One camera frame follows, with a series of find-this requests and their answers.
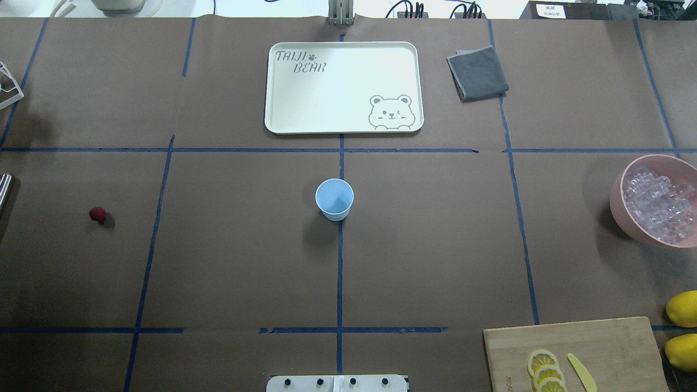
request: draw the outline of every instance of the white container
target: white container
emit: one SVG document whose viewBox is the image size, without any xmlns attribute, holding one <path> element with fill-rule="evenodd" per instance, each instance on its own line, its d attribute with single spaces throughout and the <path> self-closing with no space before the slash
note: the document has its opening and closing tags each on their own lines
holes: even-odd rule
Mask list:
<svg viewBox="0 0 697 392">
<path fill-rule="evenodd" d="M 145 0 L 92 0 L 92 4 L 106 13 L 136 13 Z"/>
<path fill-rule="evenodd" d="M 424 124 L 416 48 L 407 42 L 273 45 L 264 123 L 281 135 L 415 132 Z"/>
</svg>

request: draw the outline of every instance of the yellow lemon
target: yellow lemon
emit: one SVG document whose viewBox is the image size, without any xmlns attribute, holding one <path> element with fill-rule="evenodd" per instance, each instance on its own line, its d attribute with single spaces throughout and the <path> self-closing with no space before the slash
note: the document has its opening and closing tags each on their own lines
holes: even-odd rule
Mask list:
<svg viewBox="0 0 697 392">
<path fill-rule="evenodd" d="M 535 376 L 533 377 L 533 384 L 535 388 L 539 388 L 542 382 L 548 378 L 560 379 L 562 383 L 565 382 L 564 373 L 557 367 L 557 365 L 544 365 L 537 368 L 535 371 Z"/>
<path fill-rule="evenodd" d="M 676 369 L 697 372 L 697 333 L 676 336 L 666 343 L 666 356 Z"/>
<path fill-rule="evenodd" d="M 674 296 L 666 304 L 666 313 L 675 325 L 694 328 L 697 326 L 697 291 Z"/>
<path fill-rule="evenodd" d="M 530 377 L 534 377 L 537 369 L 544 365 L 553 365 L 558 367 L 559 361 L 557 361 L 557 357 L 554 356 L 554 354 L 545 349 L 533 351 L 528 357 L 528 373 L 530 373 Z"/>
<path fill-rule="evenodd" d="M 537 387 L 537 392 L 569 392 L 569 390 L 566 389 L 566 385 L 564 385 L 562 380 L 550 377 L 544 379 Z"/>
</svg>

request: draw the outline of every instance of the wooden cutting board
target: wooden cutting board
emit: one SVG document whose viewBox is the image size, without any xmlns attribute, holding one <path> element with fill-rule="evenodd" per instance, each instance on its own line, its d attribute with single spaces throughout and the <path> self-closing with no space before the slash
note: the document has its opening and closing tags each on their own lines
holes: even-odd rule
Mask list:
<svg viewBox="0 0 697 392">
<path fill-rule="evenodd" d="M 547 349 L 560 362 L 569 392 L 585 389 L 567 354 L 581 360 L 599 392 L 668 392 L 647 317 L 485 329 L 493 392 L 534 391 L 528 356 Z"/>
</svg>

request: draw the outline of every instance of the bowl of ice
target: bowl of ice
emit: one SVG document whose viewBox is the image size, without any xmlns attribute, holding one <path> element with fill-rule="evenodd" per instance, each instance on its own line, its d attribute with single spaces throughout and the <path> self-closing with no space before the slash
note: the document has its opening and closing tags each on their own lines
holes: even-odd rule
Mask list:
<svg viewBox="0 0 697 392">
<path fill-rule="evenodd" d="M 635 159 L 610 194 L 610 210 L 631 238 L 661 248 L 697 246 L 697 169 L 672 156 Z"/>
</svg>

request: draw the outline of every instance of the plastic knife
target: plastic knife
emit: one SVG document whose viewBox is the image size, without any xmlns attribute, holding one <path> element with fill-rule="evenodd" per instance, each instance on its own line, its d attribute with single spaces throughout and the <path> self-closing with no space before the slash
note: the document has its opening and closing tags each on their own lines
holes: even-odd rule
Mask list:
<svg viewBox="0 0 697 392">
<path fill-rule="evenodd" d="M 569 359 L 571 366 L 576 371 L 576 374 L 579 376 L 579 379 L 581 379 L 581 383 L 583 384 L 586 392 L 598 392 L 598 386 L 595 385 L 595 380 L 590 376 L 588 369 L 583 366 L 581 361 L 579 361 L 579 359 L 573 354 L 567 355 L 567 358 Z"/>
</svg>

